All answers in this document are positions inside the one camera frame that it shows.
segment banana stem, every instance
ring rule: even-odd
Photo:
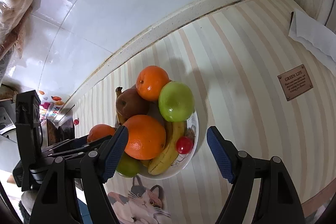
[[[122,89],[123,88],[120,87],[120,86],[115,89],[115,94],[116,94],[117,98],[122,93],[121,92]],[[118,125],[122,126],[123,123],[126,122],[126,119],[118,112],[117,108],[115,108],[115,112],[117,113]]]

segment brown plaque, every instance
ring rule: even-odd
[[[313,84],[310,81],[304,65],[300,65],[278,75],[278,79],[287,101],[290,101],[313,88]]]

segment green apple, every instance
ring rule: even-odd
[[[140,161],[136,160],[125,152],[122,154],[117,166],[117,171],[126,178],[135,177],[140,171]]]
[[[187,85],[172,81],[162,88],[159,96],[159,109],[166,121],[188,120],[194,107],[194,97]]]

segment table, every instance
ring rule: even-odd
[[[279,156],[302,203],[334,180],[336,81],[288,37],[294,8],[301,10],[293,0],[246,0],[225,7],[135,55],[78,101],[73,116],[80,119],[76,137],[98,123],[113,126],[115,88],[131,87],[148,65],[162,67],[194,94],[199,144],[192,161],[166,180],[115,175],[105,184],[106,191],[113,192],[110,200],[120,194],[127,197],[137,186],[146,193],[154,191],[164,212],[139,206],[137,213],[149,215],[143,223],[215,223],[231,185],[220,176],[206,143],[211,125],[253,157]],[[277,76],[302,64],[314,88],[287,102]],[[257,182],[244,223],[251,221],[258,188]],[[135,214],[121,203],[113,206],[124,219]]]

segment cherry tomato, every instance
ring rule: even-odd
[[[176,142],[176,151],[182,155],[190,153],[193,147],[194,142],[188,137],[181,137]]]

